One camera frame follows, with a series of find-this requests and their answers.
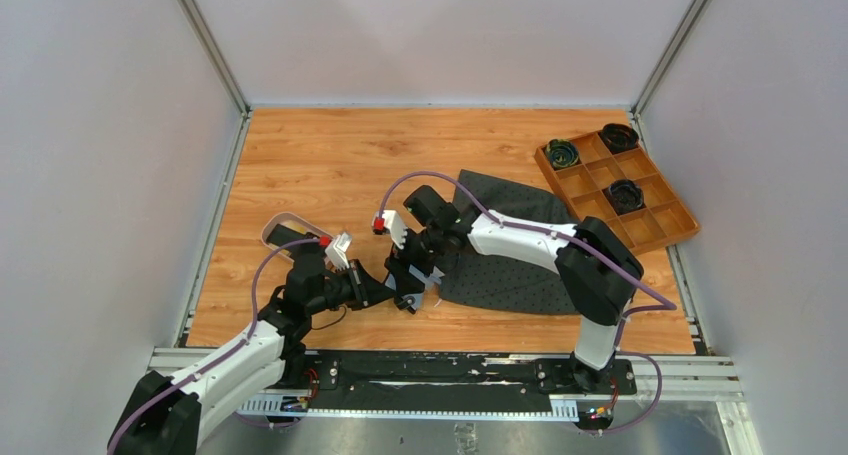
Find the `thin black wire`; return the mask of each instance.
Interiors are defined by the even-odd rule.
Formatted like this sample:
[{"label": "thin black wire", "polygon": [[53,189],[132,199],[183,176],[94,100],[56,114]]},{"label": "thin black wire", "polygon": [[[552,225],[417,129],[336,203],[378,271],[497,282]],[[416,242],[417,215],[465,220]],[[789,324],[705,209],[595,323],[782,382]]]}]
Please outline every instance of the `thin black wire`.
[{"label": "thin black wire", "polygon": [[344,312],[342,312],[342,316],[339,317],[338,320],[336,320],[335,322],[330,322],[330,323],[324,325],[323,327],[313,328],[312,330],[324,330],[325,328],[332,327],[333,325],[344,320],[345,315],[347,315],[347,305],[342,305],[342,308],[344,309]]}]

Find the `black cable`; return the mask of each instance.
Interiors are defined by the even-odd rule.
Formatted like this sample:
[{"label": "black cable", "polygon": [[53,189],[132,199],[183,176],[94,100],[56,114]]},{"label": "black cable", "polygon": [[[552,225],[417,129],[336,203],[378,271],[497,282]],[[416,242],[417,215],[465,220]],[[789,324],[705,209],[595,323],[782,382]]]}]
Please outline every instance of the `black cable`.
[{"label": "black cable", "polygon": [[639,185],[632,180],[616,180],[604,189],[615,213],[624,215],[645,208],[645,196]]},{"label": "black cable", "polygon": [[639,145],[639,134],[627,125],[608,123],[600,133],[601,140],[613,154],[633,150]]},{"label": "black cable", "polygon": [[580,163],[577,147],[568,140],[554,139],[545,145],[545,156],[554,170],[573,167]]},{"label": "black cable", "polygon": [[335,324],[337,324],[337,323],[341,322],[342,320],[344,320],[345,315],[347,315],[347,305],[342,305],[342,308],[344,309],[344,312],[342,312],[342,316],[341,316],[341,317],[339,317],[339,318],[338,318],[338,320],[336,320],[335,322],[330,322],[330,323],[328,323],[328,324],[326,324],[326,325],[324,325],[324,326],[322,326],[322,327],[313,328],[312,330],[324,330],[325,328],[332,327],[333,325],[335,325]]}]

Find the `wooden tray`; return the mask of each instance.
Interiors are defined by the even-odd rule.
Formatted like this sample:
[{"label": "wooden tray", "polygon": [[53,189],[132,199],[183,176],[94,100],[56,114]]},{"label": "wooden tray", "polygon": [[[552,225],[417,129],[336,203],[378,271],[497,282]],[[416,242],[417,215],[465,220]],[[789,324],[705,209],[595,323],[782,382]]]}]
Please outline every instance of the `wooden tray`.
[{"label": "wooden tray", "polygon": [[[536,163],[554,193],[581,220],[600,218],[636,255],[672,245],[698,233],[695,217],[672,190],[641,146],[611,154],[598,135],[591,132],[569,139],[577,147],[580,163],[554,170],[545,156],[545,145],[536,149]],[[603,190],[621,179],[642,189],[645,208],[617,215]]]}]

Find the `wooden tabletop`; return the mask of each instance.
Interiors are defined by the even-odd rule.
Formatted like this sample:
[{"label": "wooden tabletop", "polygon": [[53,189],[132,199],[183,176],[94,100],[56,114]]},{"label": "wooden tabletop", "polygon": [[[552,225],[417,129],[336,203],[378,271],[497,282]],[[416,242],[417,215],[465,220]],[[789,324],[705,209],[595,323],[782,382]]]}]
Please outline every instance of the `wooden tabletop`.
[{"label": "wooden tabletop", "polygon": [[[370,221],[386,189],[402,175],[435,170],[452,177],[460,169],[549,190],[533,150],[551,138],[569,138],[605,123],[628,123],[620,110],[529,109],[258,109],[247,134],[230,198],[188,338],[189,346],[218,346],[250,321],[250,284],[268,254],[262,228],[275,214],[294,212],[330,233],[353,235],[349,258],[382,280],[390,248],[371,232]],[[388,208],[402,207],[421,184],[450,200],[448,182],[404,182]],[[417,223],[407,213],[411,227]],[[665,250],[639,257],[643,280],[679,305]],[[259,305],[285,282],[289,263],[273,260],[259,284]],[[394,304],[348,312],[339,324],[311,332],[309,348],[427,351],[569,352],[579,329],[576,315],[527,315],[438,303],[428,293],[415,315]],[[638,293],[634,306],[650,303]],[[314,326],[341,312],[324,312]],[[625,350],[693,353],[683,312],[638,314],[628,324]]]}]

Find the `coiled black belt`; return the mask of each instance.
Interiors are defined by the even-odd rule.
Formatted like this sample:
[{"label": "coiled black belt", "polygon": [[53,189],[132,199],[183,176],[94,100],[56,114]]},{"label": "coiled black belt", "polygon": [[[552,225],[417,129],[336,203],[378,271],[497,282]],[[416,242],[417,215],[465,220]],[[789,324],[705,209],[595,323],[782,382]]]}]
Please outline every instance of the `coiled black belt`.
[{"label": "coiled black belt", "polygon": [[642,189],[633,180],[616,180],[604,190],[615,213],[624,215],[645,208]]},{"label": "coiled black belt", "polygon": [[573,167],[580,163],[577,147],[568,140],[554,139],[545,146],[545,156],[555,170]]},{"label": "coiled black belt", "polygon": [[600,137],[613,154],[633,150],[639,144],[639,134],[636,130],[620,123],[604,125]]}]

